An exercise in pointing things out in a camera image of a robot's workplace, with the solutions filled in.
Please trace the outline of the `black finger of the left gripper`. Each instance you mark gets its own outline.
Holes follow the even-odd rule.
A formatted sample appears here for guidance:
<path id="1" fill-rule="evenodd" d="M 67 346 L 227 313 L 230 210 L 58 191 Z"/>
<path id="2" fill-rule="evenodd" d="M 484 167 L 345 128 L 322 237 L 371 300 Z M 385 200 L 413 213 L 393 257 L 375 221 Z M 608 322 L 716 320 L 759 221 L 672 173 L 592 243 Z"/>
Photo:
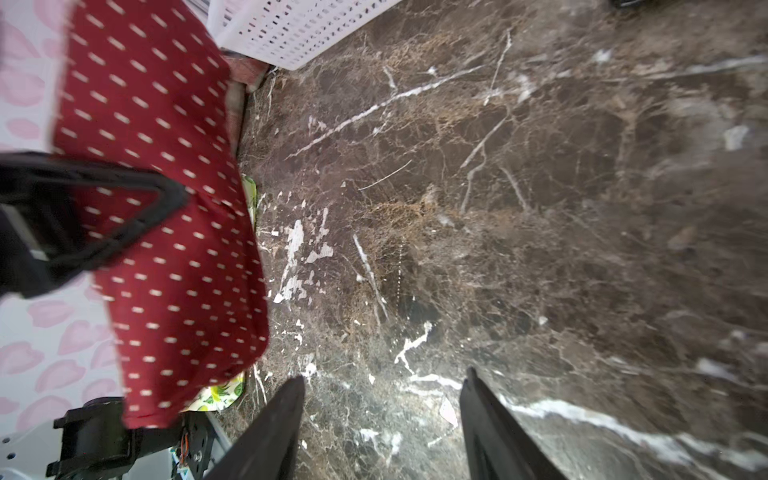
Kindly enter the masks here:
<path id="1" fill-rule="evenodd" d="M 74 193 L 96 187 L 148 192 L 153 199 L 104 238 L 89 241 Z M 181 183 L 157 172 L 43 152 L 2 154 L 2 294 L 38 297 L 104 266 L 188 199 Z"/>

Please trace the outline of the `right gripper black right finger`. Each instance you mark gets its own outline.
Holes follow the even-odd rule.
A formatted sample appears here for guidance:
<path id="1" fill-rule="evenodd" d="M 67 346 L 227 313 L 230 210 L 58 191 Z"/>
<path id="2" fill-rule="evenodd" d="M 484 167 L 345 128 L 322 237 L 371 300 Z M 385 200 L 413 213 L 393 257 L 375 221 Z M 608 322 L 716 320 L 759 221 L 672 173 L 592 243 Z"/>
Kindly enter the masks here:
<path id="1" fill-rule="evenodd" d="M 459 404 L 472 479 L 566 479 L 473 367 L 467 369 Z"/>

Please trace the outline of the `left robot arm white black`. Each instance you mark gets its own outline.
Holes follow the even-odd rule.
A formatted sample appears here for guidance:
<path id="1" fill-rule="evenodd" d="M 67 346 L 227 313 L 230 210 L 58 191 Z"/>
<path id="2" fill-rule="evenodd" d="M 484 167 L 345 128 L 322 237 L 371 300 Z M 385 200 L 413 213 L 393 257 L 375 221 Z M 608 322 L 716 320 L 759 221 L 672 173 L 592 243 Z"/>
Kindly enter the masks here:
<path id="1" fill-rule="evenodd" d="M 139 211 L 96 241 L 86 238 L 74 193 L 86 188 L 145 192 Z M 148 170 L 57 159 L 40 152 L 1 157 L 1 291 L 31 299 L 94 271 L 185 206 L 183 185 Z M 116 397 L 89 400 L 53 422 L 62 433 L 54 479 L 119 479 L 135 461 L 168 448 L 180 428 L 144 435 L 122 425 Z"/>

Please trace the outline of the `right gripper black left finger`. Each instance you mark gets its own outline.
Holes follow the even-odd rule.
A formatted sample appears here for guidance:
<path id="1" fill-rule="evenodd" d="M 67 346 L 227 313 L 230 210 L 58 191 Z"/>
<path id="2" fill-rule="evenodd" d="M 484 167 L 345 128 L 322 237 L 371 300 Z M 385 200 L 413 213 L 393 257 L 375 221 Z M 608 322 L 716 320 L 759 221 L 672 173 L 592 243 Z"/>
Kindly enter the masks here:
<path id="1" fill-rule="evenodd" d="M 301 375 L 284 382 L 204 479 L 294 479 L 305 392 Z"/>

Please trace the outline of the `red polka dot skirt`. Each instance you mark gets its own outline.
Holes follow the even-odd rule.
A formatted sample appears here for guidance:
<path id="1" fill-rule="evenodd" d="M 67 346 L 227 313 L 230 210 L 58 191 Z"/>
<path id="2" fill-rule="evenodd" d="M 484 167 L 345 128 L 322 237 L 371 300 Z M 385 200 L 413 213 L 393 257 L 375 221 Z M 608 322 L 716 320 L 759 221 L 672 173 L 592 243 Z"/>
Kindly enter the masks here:
<path id="1" fill-rule="evenodd" d="M 96 270 L 123 376 L 124 424 L 166 427 L 254 364 L 267 296 L 230 150 L 230 70 L 181 1 L 79 1 L 55 148 L 151 170 L 187 204 Z"/>

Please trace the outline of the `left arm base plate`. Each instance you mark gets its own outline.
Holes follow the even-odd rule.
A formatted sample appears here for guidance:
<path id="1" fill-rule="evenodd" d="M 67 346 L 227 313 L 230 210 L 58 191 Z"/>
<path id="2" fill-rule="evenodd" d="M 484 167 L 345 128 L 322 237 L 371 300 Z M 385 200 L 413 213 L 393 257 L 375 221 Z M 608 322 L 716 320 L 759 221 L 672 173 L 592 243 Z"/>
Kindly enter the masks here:
<path id="1" fill-rule="evenodd" d="M 180 443 L 171 448 L 171 479 L 202 480 L 224 458 L 232 442 L 210 412 L 185 412 Z"/>

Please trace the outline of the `lemon print skirt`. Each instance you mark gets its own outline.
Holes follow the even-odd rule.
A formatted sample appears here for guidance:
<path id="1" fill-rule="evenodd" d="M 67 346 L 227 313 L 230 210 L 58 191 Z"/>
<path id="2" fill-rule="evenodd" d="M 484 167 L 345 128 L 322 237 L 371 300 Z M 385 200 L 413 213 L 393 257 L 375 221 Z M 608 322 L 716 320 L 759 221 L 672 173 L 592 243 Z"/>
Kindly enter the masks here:
<path id="1" fill-rule="evenodd" d="M 255 181 L 245 174 L 241 175 L 241 179 L 251 227 L 252 230 L 255 231 L 257 222 L 258 187 Z M 232 406 L 240 398 L 244 390 L 244 384 L 245 374 L 240 373 L 226 383 L 207 386 L 198 393 L 186 410 L 197 412 L 223 411 Z"/>

